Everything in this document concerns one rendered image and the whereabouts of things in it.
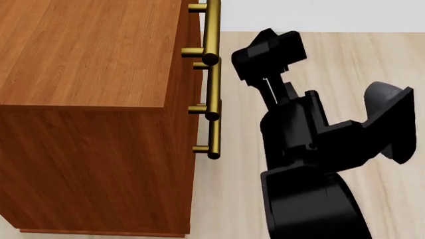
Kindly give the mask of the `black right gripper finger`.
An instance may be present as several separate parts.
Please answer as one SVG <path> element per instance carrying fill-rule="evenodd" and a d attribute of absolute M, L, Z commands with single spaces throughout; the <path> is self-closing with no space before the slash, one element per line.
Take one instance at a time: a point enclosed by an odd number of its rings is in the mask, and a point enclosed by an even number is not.
<path fill-rule="evenodd" d="M 231 62 L 242 81 L 283 73 L 280 36 L 272 29 L 260 31 L 248 47 L 232 53 Z"/>
<path fill-rule="evenodd" d="M 283 64 L 284 72 L 289 71 L 289 65 L 307 59 L 300 33 L 289 31 L 278 37 L 278 56 Z"/>

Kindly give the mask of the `brown wooden drawer cabinet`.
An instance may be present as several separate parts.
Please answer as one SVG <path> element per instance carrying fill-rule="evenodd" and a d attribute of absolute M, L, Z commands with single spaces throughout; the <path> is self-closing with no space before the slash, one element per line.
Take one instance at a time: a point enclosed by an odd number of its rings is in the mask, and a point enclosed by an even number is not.
<path fill-rule="evenodd" d="M 199 0 L 0 0 L 0 216 L 21 232 L 190 232 Z"/>

